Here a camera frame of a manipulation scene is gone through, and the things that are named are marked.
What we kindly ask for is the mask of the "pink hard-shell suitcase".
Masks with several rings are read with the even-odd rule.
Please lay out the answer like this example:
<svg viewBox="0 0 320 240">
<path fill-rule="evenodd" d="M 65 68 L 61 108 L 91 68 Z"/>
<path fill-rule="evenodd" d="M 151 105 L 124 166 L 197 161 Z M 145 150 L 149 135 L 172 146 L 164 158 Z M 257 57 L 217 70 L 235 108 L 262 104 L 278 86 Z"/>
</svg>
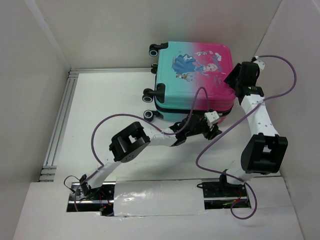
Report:
<svg viewBox="0 0 320 240">
<path fill-rule="evenodd" d="M 154 88 L 143 90 L 142 100 L 154 102 L 155 110 L 145 110 L 143 117 L 180 122 L 189 113 L 202 115 L 216 111 L 223 121 L 231 112 L 235 92 L 225 82 L 233 70 L 230 49 L 223 44 L 169 41 L 151 44 L 149 55 Z"/>
</svg>

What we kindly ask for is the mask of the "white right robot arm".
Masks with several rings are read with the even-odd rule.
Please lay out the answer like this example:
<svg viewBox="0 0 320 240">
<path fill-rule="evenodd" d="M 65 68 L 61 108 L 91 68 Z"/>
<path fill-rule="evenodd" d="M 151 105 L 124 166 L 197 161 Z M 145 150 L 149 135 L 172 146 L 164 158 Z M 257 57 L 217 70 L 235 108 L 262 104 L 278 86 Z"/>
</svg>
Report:
<svg viewBox="0 0 320 240">
<path fill-rule="evenodd" d="M 262 88 L 256 85 L 260 70 L 257 61 L 244 61 L 224 80 L 247 115 L 251 138 L 240 162 L 233 162 L 219 178 L 218 190 L 223 196 L 230 196 L 236 186 L 252 178 L 277 173 L 288 147 L 287 138 L 280 136 L 272 124 Z"/>
</svg>

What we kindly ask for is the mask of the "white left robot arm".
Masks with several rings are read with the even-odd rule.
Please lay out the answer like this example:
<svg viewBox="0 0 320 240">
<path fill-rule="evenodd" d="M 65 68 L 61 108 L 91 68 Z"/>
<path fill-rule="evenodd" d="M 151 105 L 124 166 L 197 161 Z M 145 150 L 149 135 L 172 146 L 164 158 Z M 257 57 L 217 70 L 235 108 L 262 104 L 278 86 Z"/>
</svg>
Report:
<svg viewBox="0 0 320 240">
<path fill-rule="evenodd" d="M 97 170 L 91 175 L 84 174 L 80 180 L 80 192 L 86 200 L 97 197 L 105 179 L 122 163 L 136 158 L 146 147 L 176 147 L 186 142 L 188 137 L 203 135 L 212 140 L 222 132 L 218 128 L 220 116 L 217 112 L 204 115 L 192 114 L 181 122 L 160 129 L 156 126 L 146 128 L 135 121 L 111 138 L 106 159 L 100 160 Z"/>
</svg>

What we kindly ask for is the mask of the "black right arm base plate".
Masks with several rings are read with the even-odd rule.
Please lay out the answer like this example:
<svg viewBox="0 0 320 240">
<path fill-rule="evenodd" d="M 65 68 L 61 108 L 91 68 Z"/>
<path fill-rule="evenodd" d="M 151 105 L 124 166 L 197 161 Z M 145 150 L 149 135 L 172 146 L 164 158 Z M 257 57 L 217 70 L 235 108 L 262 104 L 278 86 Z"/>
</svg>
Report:
<svg viewBox="0 0 320 240">
<path fill-rule="evenodd" d="M 244 185 L 221 186 L 218 181 L 205 181 L 196 185 L 202 190 L 205 210 L 250 208 L 248 192 Z"/>
</svg>

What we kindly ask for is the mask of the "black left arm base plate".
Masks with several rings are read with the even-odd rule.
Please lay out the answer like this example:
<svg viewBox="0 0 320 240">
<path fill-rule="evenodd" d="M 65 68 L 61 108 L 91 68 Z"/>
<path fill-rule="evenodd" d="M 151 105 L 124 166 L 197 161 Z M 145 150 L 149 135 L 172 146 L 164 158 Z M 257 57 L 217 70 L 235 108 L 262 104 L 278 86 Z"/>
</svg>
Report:
<svg viewBox="0 0 320 240">
<path fill-rule="evenodd" d="M 70 191 L 66 211 L 68 213 L 94 212 L 104 217 L 114 216 L 115 183 L 105 182 L 94 196 L 85 198 L 81 188 L 76 190 L 79 183 L 73 182 Z"/>
</svg>

